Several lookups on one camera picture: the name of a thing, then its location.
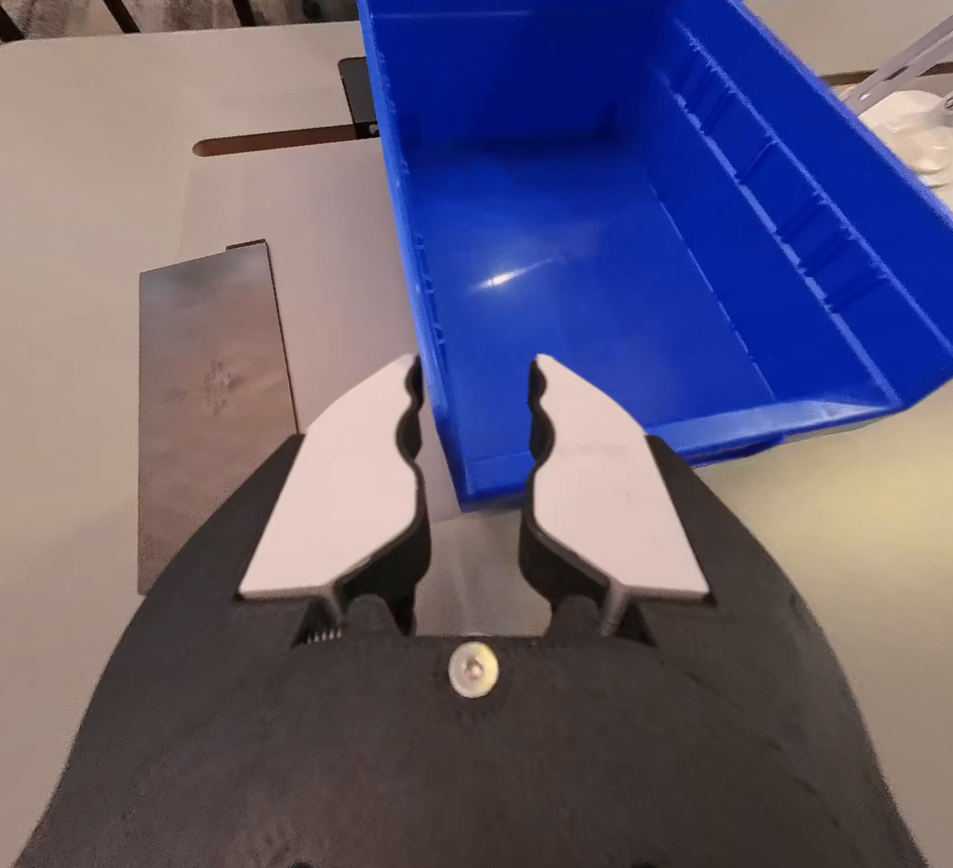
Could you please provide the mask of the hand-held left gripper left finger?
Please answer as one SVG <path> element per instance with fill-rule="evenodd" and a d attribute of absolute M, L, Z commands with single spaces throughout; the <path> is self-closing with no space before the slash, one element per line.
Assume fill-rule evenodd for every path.
<path fill-rule="evenodd" d="M 432 540 L 418 465 L 424 403 L 414 354 L 389 362 L 313 421 L 237 589 L 248 601 L 317 600 L 341 626 L 375 595 L 413 627 Z"/>

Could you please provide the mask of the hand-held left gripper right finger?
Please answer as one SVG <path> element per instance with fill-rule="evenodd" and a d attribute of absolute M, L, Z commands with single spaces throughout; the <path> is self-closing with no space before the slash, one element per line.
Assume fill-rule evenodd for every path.
<path fill-rule="evenodd" d="M 548 354 L 531 362 L 530 453 L 518 563 L 553 612 L 594 604 L 614 636 L 641 600 L 699 603 L 709 582 L 646 434 L 605 392 Z"/>

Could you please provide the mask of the blue plastic bin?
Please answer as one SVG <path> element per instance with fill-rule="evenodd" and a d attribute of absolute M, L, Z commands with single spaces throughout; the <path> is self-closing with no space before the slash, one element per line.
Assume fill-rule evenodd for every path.
<path fill-rule="evenodd" d="M 702 466 L 951 380 L 949 210 L 740 0 L 356 1 L 461 506 L 540 353 Z"/>

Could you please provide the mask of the dark metal divider plate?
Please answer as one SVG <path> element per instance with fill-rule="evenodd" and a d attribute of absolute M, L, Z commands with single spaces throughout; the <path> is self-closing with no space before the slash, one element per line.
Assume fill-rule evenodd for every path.
<path fill-rule="evenodd" d="M 140 275 L 141 595 L 297 429 L 266 242 Z"/>

